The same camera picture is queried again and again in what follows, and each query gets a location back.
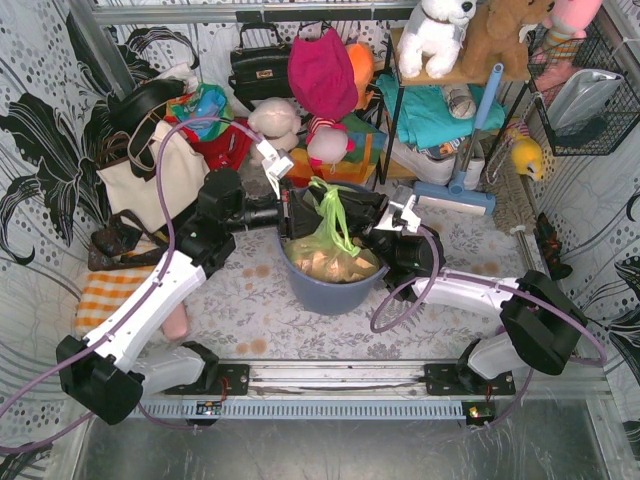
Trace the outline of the green trash bag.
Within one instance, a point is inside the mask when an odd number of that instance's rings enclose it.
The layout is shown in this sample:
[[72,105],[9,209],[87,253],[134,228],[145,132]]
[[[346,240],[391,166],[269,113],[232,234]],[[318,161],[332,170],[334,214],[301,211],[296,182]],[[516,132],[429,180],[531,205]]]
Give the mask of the green trash bag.
[[312,177],[308,193],[320,189],[320,199],[314,200],[314,212],[321,222],[305,237],[287,240],[284,253],[295,269],[315,280],[331,284],[348,284],[370,278],[380,269],[377,257],[367,248],[354,242],[348,233],[346,211],[340,193],[354,193],[353,189],[329,184],[320,177]]

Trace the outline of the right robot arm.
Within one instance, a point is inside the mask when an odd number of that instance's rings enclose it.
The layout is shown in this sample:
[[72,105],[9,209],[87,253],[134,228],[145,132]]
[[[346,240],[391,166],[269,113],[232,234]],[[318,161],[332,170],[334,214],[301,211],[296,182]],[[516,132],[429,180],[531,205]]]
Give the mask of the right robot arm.
[[439,237],[414,213],[415,197],[406,187],[391,197],[351,189],[338,197],[350,235],[385,267],[392,298],[458,308],[502,324],[492,337],[472,341],[458,360],[427,366],[429,394],[511,395],[514,369],[552,376],[564,371],[587,334],[586,320],[545,274],[491,278],[446,269]]

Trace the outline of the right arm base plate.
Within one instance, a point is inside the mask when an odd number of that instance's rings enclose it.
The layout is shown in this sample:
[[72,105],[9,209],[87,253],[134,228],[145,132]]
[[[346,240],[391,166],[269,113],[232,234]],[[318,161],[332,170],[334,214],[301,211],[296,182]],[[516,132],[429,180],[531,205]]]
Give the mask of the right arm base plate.
[[424,383],[431,396],[510,396],[516,393],[511,372],[484,379],[467,367],[454,363],[432,363],[423,366]]

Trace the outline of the blue trash bin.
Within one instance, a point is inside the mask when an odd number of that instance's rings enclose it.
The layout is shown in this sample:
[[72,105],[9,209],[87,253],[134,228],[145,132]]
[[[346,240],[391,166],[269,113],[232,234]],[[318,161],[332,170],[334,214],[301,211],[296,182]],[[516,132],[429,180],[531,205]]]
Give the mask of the blue trash bin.
[[[362,187],[351,184],[335,185],[347,187],[355,191],[368,191]],[[290,181],[285,181],[281,185],[281,193],[283,193],[285,189],[308,190],[308,187],[297,188]],[[311,193],[316,200],[320,199],[320,189],[318,187],[313,187]],[[352,238],[357,245],[364,247],[357,237],[353,236]],[[368,279],[348,284],[321,282],[295,269],[294,265],[288,260],[284,253],[283,244],[287,240],[295,239],[285,239],[280,236],[279,247],[285,266],[288,269],[290,286],[294,295],[305,309],[314,313],[321,315],[340,315],[356,309],[366,300],[373,285],[381,280],[388,271],[388,267],[377,258],[380,263],[380,269]]]

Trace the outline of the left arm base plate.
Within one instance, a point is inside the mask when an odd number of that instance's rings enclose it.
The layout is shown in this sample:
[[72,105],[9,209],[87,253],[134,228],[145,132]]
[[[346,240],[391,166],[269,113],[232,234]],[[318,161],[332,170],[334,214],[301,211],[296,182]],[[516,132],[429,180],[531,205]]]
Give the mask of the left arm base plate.
[[248,364],[207,366],[196,381],[166,389],[163,393],[174,396],[244,396],[248,392],[249,374]]

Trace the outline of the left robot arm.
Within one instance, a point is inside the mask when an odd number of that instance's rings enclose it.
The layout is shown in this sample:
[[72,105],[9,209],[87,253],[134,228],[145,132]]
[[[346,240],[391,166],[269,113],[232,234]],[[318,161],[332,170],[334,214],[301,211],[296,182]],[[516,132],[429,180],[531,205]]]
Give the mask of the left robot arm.
[[290,180],[251,199],[230,168],[209,172],[195,213],[143,284],[83,339],[71,336],[56,348],[62,390],[109,425],[127,418],[146,396],[225,392],[219,358],[188,341],[166,356],[141,359],[143,347],[169,315],[219,271],[235,250],[234,232],[275,226],[284,239],[313,233],[322,218]]

